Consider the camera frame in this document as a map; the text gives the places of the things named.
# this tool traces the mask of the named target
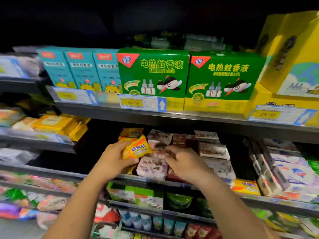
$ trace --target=refill bottle illustration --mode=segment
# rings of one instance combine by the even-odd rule
[[[216,86],[216,96],[215,97],[220,97],[221,96],[221,87],[220,87],[220,82],[218,82],[218,85]]]
[[[155,95],[155,88],[154,88],[154,85],[152,83],[152,80],[150,80],[150,83],[148,84],[147,94],[148,95]]]
[[[209,89],[206,91],[206,96],[210,96],[212,97],[212,94],[213,94],[213,90],[215,89],[215,86],[214,86],[214,82],[212,82],[212,85],[209,87]]]
[[[142,94],[147,94],[147,84],[146,84],[146,80],[143,80],[143,84],[141,87],[141,93]]]

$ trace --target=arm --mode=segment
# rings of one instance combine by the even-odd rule
[[[182,179],[196,185],[204,194],[224,238],[279,238],[192,149],[175,146],[168,146],[166,149],[176,154],[176,159],[166,158],[174,172]]]
[[[108,145],[43,239],[87,239],[90,237],[96,203],[104,185],[125,167],[138,163],[138,159],[123,160],[121,158],[122,150],[129,144],[129,141],[125,141]]]

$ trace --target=hand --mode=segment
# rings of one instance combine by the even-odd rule
[[[122,158],[123,149],[130,144],[131,141],[123,141],[108,145],[89,175],[105,184],[125,167],[138,163],[138,158]]]
[[[167,157],[165,160],[181,179],[197,185],[205,175],[212,173],[204,160],[193,149],[176,146],[167,146],[165,149],[176,154],[176,159]]]

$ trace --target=teal box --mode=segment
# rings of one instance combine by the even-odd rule
[[[93,58],[94,51],[89,48],[68,48],[64,54],[79,88],[101,91],[102,87]]]
[[[116,53],[118,49],[96,49],[93,53],[100,81],[105,92],[122,93],[119,66]]]
[[[57,87],[78,88],[64,56],[65,47],[46,47],[38,49],[39,58],[42,60],[53,84]]]

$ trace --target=red triangle logo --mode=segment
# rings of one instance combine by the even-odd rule
[[[192,56],[190,62],[197,68],[201,68],[210,58],[209,56]]]
[[[131,68],[135,60],[137,60],[139,53],[117,53],[117,61],[124,64],[126,67]]]

